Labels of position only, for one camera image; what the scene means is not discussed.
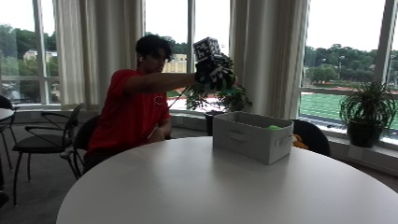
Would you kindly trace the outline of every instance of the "green plant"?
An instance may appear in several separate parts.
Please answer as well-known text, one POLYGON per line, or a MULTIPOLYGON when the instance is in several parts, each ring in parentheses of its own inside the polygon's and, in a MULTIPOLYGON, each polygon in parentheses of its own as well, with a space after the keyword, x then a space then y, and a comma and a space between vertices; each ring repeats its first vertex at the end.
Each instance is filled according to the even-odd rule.
POLYGON ((366 124, 376 132, 386 133, 397 113, 397 103, 388 84, 361 83, 340 104, 340 118, 351 128, 353 122, 366 124))
MULTIPOLYGON (((233 60, 225 54, 223 54, 223 58, 224 60, 220 61, 220 65, 233 70, 233 60)), ((209 91, 205 85, 197 83, 189 87, 189 91, 191 94, 187 96, 187 105, 188 108, 193 110, 211 104, 208 102, 211 94, 215 94, 215 97, 219 99, 216 104, 219 108, 224 107, 224 111, 240 111, 245 106, 253 105, 247 96, 247 89, 239 84, 225 91, 209 91)))

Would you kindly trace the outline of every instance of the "red t-shirt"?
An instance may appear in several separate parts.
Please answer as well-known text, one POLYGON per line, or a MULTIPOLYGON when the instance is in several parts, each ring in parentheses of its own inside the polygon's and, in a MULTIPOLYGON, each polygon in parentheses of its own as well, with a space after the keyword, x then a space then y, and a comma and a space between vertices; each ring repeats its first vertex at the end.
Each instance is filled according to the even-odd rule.
POLYGON ((165 93, 124 94, 124 83, 140 71, 124 69, 112 76, 103 114, 92 134, 87 155, 120 153, 147 144, 156 125, 171 118, 165 93))

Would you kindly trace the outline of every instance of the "man's arm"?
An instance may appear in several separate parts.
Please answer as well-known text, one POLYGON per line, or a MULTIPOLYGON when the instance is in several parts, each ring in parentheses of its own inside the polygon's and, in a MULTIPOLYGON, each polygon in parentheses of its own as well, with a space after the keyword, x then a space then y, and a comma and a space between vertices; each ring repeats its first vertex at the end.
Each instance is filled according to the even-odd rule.
POLYGON ((147 76, 134 76, 124 84, 124 93, 167 92, 196 83, 193 73, 154 73, 147 76))
POLYGON ((172 133, 172 119, 164 119, 159 123, 159 129, 161 129, 163 136, 167 137, 172 133))
POLYGON ((164 119, 159 123, 159 127, 154 130, 148 137, 148 143, 164 141, 165 137, 172 133, 172 119, 164 119))

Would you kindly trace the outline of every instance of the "chair backrest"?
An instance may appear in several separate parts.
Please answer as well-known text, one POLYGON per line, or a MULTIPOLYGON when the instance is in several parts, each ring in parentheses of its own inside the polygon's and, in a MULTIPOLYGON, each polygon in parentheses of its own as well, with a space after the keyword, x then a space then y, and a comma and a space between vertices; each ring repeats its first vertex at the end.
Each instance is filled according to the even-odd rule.
POLYGON ((0 108, 14 109, 11 100, 3 95, 0 95, 0 108))
POLYGON ((75 107, 75 109, 72 111, 72 114, 70 116, 70 119, 67 121, 66 130, 64 130, 64 136, 67 136, 67 134, 68 134, 70 138, 72 138, 75 136, 75 127, 79 124, 79 114, 80 114, 80 111, 84 108, 84 106, 86 106, 86 103, 80 103, 75 107))
POLYGON ((295 134, 300 135, 303 143, 309 147, 309 150, 329 157, 332 148, 323 130, 305 120, 293 119, 293 122, 295 134))
POLYGON ((88 149, 90 138, 98 128, 98 122, 99 122, 100 116, 102 115, 98 115, 96 117, 91 118, 84 123, 82 128, 79 129, 76 136, 75 136, 75 141, 74 141, 75 149, 78 149, 78 148, 83 149, 83 150, 88 149))

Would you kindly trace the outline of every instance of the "potted plant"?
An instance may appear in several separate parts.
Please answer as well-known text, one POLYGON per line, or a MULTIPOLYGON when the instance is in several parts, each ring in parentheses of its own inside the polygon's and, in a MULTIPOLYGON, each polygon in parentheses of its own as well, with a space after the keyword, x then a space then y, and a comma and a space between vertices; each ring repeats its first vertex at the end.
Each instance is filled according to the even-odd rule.
POLYGON ((389 85, 373 81, 353 88, 340 103, 340 118, 348 127, 351 143, 373 147, 389 127, 397 113, 389 85))
MULTIPOLYGON (((228 69, 233 69, 233 60, 223 54, 224 63, 223 66, 228 69)), ((217 110, 205 112, 207 118, 207 131, 208 135, 213 135, 213 116, 225 112, 241 111, 247 106, 252 106, 252 101, 247 96, 247 89, 236 84, 231 89, 225 91, 211 91, 205 88, 205 85, 196 84, 189 87, 191 94, 187 96, 187 105, 189 109, 196 110, 197 108, 212 105, 217 110), (217 101, 211 103, 208 101, 209 96, 215 95, 217 101)))

